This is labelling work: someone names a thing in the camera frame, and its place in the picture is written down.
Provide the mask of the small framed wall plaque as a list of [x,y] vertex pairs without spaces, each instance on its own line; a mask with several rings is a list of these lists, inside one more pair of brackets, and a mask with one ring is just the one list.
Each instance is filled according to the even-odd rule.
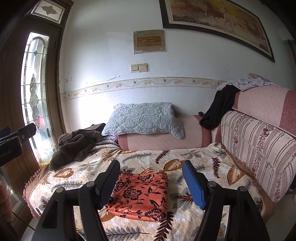
[[164,30],[146,30],[133,32],[133,53],[165,52]]

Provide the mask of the black garment on backrest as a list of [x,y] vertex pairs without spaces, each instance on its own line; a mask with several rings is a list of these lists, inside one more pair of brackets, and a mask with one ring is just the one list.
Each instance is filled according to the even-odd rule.
[[233,85],[226,85],[222,90],[218,90],[210,108],[200,120],[200,126],[207,130],[215,129],[220,124],[224,114],[232,109],[235,95],[238,92],[240,90]]

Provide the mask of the striped floral cushion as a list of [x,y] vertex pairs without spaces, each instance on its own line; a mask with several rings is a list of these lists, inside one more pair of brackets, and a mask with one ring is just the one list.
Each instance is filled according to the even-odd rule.
[[295,177],[295,138],[236,111],[228,111],[220,126],[222,144],[253,171],[269,198],[279,202]]

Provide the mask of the grey quilted pillow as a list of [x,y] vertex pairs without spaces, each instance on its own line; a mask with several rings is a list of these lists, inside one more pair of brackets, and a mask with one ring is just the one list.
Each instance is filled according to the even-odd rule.
[[182,139],[185,135],[181,120],[175,117],[175,107],[170,102],[118,104],[105,125],[102,134],[152,135],[170,133]]

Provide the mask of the framed landscape painting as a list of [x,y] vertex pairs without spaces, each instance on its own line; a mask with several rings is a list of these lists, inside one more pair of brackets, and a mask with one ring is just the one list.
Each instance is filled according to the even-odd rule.
[[163,27],[214,34],[275,61],[261,20],[233,1],[159,1]]

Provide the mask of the pink quilted sofa backrest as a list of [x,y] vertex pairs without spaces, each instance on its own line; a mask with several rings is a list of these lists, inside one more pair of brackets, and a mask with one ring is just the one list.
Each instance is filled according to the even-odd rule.
[[234,110],[268,123],[295,137],[295,91],[260,86],[235,95]]

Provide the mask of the light lilac cloth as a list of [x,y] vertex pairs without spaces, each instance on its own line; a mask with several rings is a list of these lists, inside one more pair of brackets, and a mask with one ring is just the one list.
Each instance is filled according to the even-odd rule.
[[279,85],[262,79],[261,77],[253,78],[253,79],[236,79],[236,80],[230,80],[227,82],[222,83],[219,85],[216,89],[222,90],[226,86],[234,86],[240,91],[246,91],[251,88],[260,87],[260,86],[276,86],[279,87]]

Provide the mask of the dark brown fuzzy garment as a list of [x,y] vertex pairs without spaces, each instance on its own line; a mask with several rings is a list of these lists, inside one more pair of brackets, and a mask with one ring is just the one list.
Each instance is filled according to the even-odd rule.
[[58,150],[49,163],[49,170],[57,171],[72,162],[83,161],[92,149],[103,141],[101,132],[104,127],[105,123],[101,123],[62,134],[58,139]]

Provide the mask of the stained glass window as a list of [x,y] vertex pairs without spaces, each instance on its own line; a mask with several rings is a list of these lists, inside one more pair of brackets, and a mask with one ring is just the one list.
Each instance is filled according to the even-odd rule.
[[46,99],[46,61],[49,36],[30,32],[23,54],[21,103],[23,121],[33,123],[36,134],[29,139],[39,166],[52,159],[56,144],[49,119]]

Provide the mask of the beige wall switch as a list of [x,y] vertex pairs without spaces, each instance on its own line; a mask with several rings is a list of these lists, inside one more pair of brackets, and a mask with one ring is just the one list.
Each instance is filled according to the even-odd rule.
[[131,72],[148,72],[148,64],[132,64],[130,66]]

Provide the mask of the leaf pattern bed blanket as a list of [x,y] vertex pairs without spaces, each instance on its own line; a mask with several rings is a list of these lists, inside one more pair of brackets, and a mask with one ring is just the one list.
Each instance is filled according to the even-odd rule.
[[[96,147],[82,162],[72,162],[52,171],[39,169],[23,190],[23,198],[35,218],[40,218],[54,191],[80,188],[104,172],[112,160],[120,163],[121,177],[110,200],[123,207],[114,215],[104,207],[99,211],[109,240],[193,240],[202,221],[203,210],[194,204],[182,175],[182,166],[190,161],[198,172],[221,187],[247,188],[264,221],[270,219],[274,203],[252,170],[231,155],[224,145],[166,151],[124,151],[112,144]],[[132,220],[125,214],[148,216]]]

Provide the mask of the orange floral garment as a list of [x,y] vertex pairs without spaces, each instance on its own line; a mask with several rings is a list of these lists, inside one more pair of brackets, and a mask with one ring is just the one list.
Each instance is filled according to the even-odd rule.
[[161,222],[168,216],[168,176],[165,172],[122,172],[106,206],[122,218]]

